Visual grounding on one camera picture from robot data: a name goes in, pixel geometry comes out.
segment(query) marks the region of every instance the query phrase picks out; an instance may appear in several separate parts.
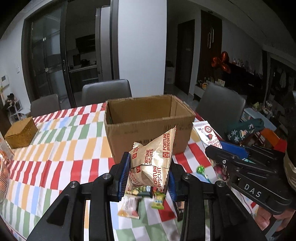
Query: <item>finger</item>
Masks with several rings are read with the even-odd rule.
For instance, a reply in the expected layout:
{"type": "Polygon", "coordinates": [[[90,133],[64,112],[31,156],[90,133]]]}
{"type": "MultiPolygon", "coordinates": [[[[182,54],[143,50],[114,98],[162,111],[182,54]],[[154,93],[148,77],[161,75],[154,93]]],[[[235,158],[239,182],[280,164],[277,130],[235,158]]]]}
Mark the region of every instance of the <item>finger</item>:
{"type": "Polygon", "coordinates": [[[271,218],[271,213],[266,211],[264,208],[259,207],[257,211],[257,215],[261,216],[265,220],[270,220],[271,218]]]}
{"type": "Polygon", "coordinates": [[[281,225],[277,228],[277,232],[283,230],[285,227],[287,227],[288,223],[290,222],[292,217],[290,218],[286,218],[283,220],[283,222],[281,223],[281,225]]]}
{"type": "Polygon", "coordinates": [[[270,224],[269,220],[266,220],[265,218],[263,218],[260,215],[256,215],[255,217],[255,222],[257,223],[257,225],[259,226],[259,228],[263,231],[264,229],[266,229],[268,227],[268,225],[270,224]]]}
{"type": "Polygon", "coordinates": [[[287,210],[285,210],[282,214],[280,215],[274,215],[274,217],[276,219],[285,219],[285,218],[290,218],[293,216],[293,214],[295,213],[295,210],[289,208],[287,210]]]}

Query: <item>door handle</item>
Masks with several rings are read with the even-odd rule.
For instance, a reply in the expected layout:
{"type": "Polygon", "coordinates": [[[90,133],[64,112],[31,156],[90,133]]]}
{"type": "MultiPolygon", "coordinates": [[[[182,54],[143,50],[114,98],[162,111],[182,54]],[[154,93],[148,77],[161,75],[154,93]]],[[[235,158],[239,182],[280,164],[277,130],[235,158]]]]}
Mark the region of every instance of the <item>door handle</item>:
{"type": "Polygon", "coordinates": [[[63,71],[64,71],[64,73],[66,73],[66,62],[65,62],[65,60],[63,60],[63,71]]]}
{"type": "Polygon", "coordinates": [[[214,29],[211,27],[211,38],[212,38],[212,43],[214,42],[214,29]]]}

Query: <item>gray chair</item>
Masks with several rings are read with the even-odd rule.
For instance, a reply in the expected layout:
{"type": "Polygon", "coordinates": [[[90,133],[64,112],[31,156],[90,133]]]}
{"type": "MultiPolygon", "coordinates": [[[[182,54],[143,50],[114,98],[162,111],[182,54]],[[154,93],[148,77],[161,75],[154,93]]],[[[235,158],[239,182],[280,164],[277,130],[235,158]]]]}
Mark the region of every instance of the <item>gray chair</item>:
{"type": "Polygon", "coordinates": [[[239,122],[246,100],[238,93],[210,83],[204,92],[196,112],[227,140],[225,131],[227,126],[239,122]]]}
{"type": "Polygon", "coordinates": [[[32,117],[47,115],[58,110],[61,110],[61,106],[57,94],[41,97],[31,103],[32,117]]]}
{"type": "Polygon", "coordinates": [[[127,97],[132,97],[128,80],[109,80],[83,86],[81,99],[82,105],[90,105],[127,97]]]}

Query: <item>floor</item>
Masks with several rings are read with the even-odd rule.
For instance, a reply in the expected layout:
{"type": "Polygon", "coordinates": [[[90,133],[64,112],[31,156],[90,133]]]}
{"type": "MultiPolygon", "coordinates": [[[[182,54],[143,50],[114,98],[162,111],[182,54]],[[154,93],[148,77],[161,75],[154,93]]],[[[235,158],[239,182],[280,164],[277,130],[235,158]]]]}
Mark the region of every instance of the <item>floor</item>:
{"type": "Polygon", "coordinates": [[[191,94],[187,95],[178,87],[176,87],[174,84],[171,84],[171,85],[165,84],[164,94],[172,94],[177,96],[180,100],[185,101],[185,103],[187,103],[193,111],[195,111],[199,103],[197,100],[193,100],[193,95],[191,94]]]}

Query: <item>table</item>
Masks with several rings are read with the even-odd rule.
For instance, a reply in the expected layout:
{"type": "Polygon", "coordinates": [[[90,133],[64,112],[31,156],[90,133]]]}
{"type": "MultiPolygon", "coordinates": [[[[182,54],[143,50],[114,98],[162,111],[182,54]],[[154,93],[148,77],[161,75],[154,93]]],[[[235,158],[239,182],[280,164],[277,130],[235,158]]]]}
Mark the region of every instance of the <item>table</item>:
{"type": "MultiPolygon", "coordinates": [[[[87,183],[108,172],[114,164],[104,127],[105,104],[61,110],[34,118],[38,133],[31,145],[15,149],[9,165],[10,181],[0,214],[13,235],[25,240],[40,217],[66,185],[73,180],[87,183]]],[[[184,153],[173,156],[186,172],[195,173],[201,164],[214,183],[217,178],[195,131],[184,153]]],[[[236,193],[250,213],[257,205],[236,193]]],[[[139,202],[140,220],[118,217],[120,203],[110,203],[114,238],[127,240],[178,240],[182,222],[177,222],[169,194],[164,210],[150,207],[152,200],[139,202]]],[[[87,201],[84,240],[88,240],[89,206],[87,201]]]]}

